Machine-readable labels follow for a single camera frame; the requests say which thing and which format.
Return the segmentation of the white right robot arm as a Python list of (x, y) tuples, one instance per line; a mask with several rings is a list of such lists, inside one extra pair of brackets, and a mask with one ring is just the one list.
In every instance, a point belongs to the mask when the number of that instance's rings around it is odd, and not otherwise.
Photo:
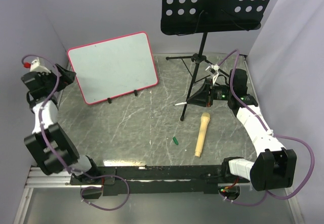
[(288, 188), (292, 186), (297, 155), (286, 149), (267, 129), (259, 105), (253, 95), (247, 93), (247, 72), (237, 69), (230, 72), (229, 85), (218, 85), (217, 66), (209, 66), (211, 78), (186, 100), (186, 104), (212, 106), (215, 100), (227, 101), (234, 116), (241, 122), (256, 151), (254, 162), (242, 157), (225, 158), (221, 165), (221, 177), (233, 182), (238, 177), (247, 179), (257, 191)]

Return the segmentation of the green marker cap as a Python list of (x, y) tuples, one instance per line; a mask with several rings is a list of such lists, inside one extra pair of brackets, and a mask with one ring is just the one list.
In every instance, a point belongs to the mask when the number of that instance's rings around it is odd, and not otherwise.
[(179, 144), (179, 142), (178, 142), (178, 140), (177, 140), (176, 137), (173, 137), (173, 142), (175, 143), (175, 145), (178, 145)]

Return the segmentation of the green capped whiteboard marker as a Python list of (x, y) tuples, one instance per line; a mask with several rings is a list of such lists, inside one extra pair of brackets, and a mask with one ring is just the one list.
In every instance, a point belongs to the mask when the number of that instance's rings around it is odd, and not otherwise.
[(187, 105), (187, 102), (179, 102), (174, 104), (174, 106), (181, 106), (181, 105)]

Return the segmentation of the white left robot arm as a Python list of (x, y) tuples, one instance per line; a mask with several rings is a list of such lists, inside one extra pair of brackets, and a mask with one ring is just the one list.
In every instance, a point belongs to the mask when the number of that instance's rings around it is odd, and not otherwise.
[(95, 184), (100, 178), (96, 163), (88, 156), (80, 155), (66, 132), (57, 122), (60, 92), (74, 82), (76, 73), (56, 64), (52, 71), (30, 71), (21, 80), (27, 87), (26, 100), (35, 116), (31, 135), (24, 144), (45, 175), (71, 172), (78, 180)]

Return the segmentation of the pink framed whiteboard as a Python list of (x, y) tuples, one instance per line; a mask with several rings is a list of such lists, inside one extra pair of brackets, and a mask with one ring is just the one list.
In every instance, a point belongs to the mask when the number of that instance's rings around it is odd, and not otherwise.
[(70, 48), (67, 56), (87, 105), (159, 83), (149, 38), (144, 31)]

